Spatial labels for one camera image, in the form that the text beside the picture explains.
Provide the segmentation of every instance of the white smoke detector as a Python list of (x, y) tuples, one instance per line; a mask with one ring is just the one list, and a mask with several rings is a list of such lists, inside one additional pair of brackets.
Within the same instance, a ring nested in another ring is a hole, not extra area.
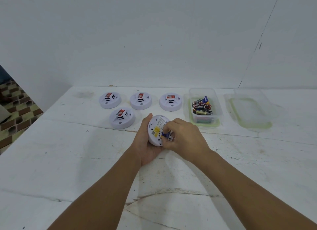
[(109, 116), (110, 124), (113, 128), (123, 129), (131, 126), (135, 121), (132, 108), (122, 107), (115, 109)]
[(118, 92), (108, 92), (99, 97), (99, 104), (102, 108), (114, 108), (121, 103), (121, 97)]
[(152, 98), (146, 92), (138, 92), (130, 97), (130, 104), (136, 110), (144, 110), (151, 106)]
[[(149, 135), (149, 142), (157, 147), (162, 146), (162, 133), (163, 133), (163, 127), (167, 122), (170, 120), (167, 119), (163, 115), (156, 115), (153, 116), (150, 120), (148, 127), (147, 127), (147, 133)], [(167, 133), (166, 137), (168, 140), (173, 140), (173, 137), (170, 136), (170, 132)]]
[(176, 93), (167, 93), (161, 96), (159, 105), (165, 111), (177, 111), (182, 107), (182, 98)]

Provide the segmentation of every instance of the hand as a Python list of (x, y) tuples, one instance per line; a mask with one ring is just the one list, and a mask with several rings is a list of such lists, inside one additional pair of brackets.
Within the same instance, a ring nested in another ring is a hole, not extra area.
[(193, 162), (198, 156), (210, 151), (206, 140), (197, 126), (176, 118), (165, 124), (163, 132), (173, 131), (173, 141), (162, 137), (163, 148), (176, 152), (187, 161)]
[(142, 120), (141, 126), (137, 131), (137, 135), (135, 136), (132, 145), (130, 146), (130, 149), (135, 151), (140, 157), (141, 166), (144, 166), (145, 164), (151, 162), (163, 150), (163, 147), (156, 147), (148, 142), (149, 135), (147, 133), (147, 126), (152, 117), (153, 115), (152, 113), (150, 113), (146, 118)]

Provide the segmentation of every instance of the forearm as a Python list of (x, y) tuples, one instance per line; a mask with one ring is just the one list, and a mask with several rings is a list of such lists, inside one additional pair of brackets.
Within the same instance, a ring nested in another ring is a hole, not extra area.
[(193, 162), (216, 185), (247, 230), (316, 229), (317, 225), (208, 151)]
[(116, 229), (140, 167), (140, 159), (133, 149), (129, 148), (100, 180), (55, 220), (48, 230)]

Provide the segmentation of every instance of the tiled floor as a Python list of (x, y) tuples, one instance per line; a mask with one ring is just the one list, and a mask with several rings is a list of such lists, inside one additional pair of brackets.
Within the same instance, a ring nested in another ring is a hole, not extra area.
[(0, 91), (4, 96), (13, 99), (9, 104), (1, 104), (11, 113), (11, 117), (0, 126), (0, 154), (2, 154), (43, 112), (15, 81), (0, 85)]

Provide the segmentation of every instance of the yellow label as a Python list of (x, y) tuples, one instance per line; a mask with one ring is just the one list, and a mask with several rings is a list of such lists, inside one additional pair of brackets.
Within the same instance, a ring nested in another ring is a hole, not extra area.
[(157, 137), (159, 134), (160, 128), (158, 126), (156, 126), (153, 131), (155, 132), (154, 136)]

